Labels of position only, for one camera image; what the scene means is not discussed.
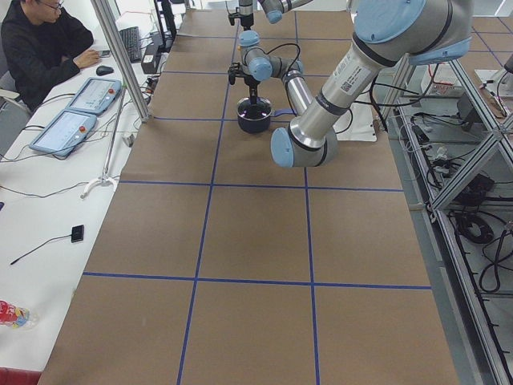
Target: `computer mouse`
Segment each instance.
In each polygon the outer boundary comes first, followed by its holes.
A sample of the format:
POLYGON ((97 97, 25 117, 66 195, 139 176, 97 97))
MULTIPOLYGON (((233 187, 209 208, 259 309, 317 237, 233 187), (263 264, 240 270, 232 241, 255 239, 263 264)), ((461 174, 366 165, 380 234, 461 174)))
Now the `computer mouse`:
POLYGON ((104 76, 107 74, 111 74, 112 72, 114 72, 114 68, 112 67, 99 66, 98 68, 96 68, 96 74, 98 76, 104 76))

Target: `keyboard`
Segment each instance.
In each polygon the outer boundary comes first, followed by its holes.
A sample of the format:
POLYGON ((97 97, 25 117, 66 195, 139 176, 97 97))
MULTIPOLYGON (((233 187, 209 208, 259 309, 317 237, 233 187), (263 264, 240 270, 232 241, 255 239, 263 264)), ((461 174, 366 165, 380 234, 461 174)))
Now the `keyboard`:
POLYGON ((131 26, 119 32, 123 45, 127 49, 130 61, 139 62, 141 60, 141 41, 139 39, 139 28, 131 26))

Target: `bottle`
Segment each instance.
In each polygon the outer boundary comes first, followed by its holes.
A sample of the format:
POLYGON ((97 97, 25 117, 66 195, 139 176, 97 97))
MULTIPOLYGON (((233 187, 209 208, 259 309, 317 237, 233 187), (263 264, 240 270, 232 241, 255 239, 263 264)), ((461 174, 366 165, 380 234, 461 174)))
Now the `bottle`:
POLYGON ((36 313, 0 300, 0 325, 10 326, 13 329, 19 327, 30 329, 37 321, 36 313))

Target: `blue tablet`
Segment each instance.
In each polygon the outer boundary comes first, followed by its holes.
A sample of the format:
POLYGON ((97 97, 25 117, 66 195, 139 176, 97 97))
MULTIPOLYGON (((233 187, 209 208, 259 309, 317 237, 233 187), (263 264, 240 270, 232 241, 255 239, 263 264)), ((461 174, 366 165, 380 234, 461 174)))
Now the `blue tablet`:
POLYGON ((29 144, 33 150, 68 156, 96 125, 96 115, 64 109, 29 144))
POLYGON ((67 105, 67 109, 101 115, 114 102, 121 86, 119 80, 89 78, 67 105))

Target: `glasses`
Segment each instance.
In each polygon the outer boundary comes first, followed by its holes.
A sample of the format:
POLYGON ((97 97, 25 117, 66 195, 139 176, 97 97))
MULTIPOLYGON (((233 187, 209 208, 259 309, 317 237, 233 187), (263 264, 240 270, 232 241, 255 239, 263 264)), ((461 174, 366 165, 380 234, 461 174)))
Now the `glasses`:
POLYGON ((49 6, 52 10, 60 10, 61 8, 63 8, 63 3, 64 2, 60 2, 56 6, 51 6, 50 4, 46 4, 45 2, 40 2, 40 3, 44 4, 45 6, 49 6))

